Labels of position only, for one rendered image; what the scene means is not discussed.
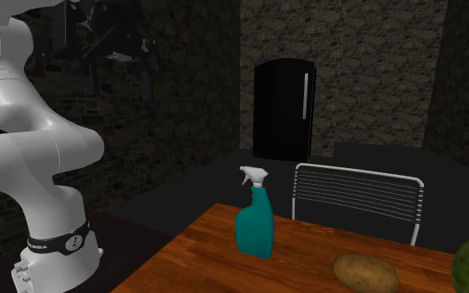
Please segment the wooden table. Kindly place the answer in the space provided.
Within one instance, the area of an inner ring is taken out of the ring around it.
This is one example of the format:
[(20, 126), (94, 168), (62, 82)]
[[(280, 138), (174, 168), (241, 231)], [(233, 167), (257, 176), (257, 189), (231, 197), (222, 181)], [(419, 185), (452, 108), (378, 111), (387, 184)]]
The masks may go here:
[(455, 293), (451, 254), (280, 216), (269, 259), (241, 253), (238, 212), (215, 204), (111, 293), (352, 293), (332, 272), (343, 253), (393, 265), (397, 293)]

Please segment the teal spray bottle white trigger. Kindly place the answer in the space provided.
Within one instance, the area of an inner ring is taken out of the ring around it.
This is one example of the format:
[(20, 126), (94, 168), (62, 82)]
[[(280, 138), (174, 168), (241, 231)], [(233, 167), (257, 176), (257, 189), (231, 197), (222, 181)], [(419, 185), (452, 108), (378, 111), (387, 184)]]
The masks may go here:
[(242, 184), (252, 182), (252, 203), (236, 216), (237, 249), (251, 256), (269, 259), (272, 255), (275, 222), (272, 205), (263, 186), (268, 172), (259, 167), (241, 166), (245, 177)]

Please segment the brown potato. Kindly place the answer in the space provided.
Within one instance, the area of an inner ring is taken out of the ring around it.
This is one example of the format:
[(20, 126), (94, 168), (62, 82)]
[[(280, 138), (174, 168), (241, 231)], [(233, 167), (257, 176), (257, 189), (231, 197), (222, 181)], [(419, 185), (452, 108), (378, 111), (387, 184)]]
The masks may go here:
[(395, 268), (375, 256), (341, 254), (333, 260), (332, 272), (356, 293), (396, 293), (400, 285)]

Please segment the black refrigerator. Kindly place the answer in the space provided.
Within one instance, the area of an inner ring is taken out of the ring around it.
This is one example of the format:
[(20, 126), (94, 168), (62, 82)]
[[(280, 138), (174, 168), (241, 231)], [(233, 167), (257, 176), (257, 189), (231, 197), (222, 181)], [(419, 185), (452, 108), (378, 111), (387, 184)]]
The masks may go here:
[(308, 161), (316, 79), (315, 64), (298, 58), (278, 58), (254, 67), (255, 157)]

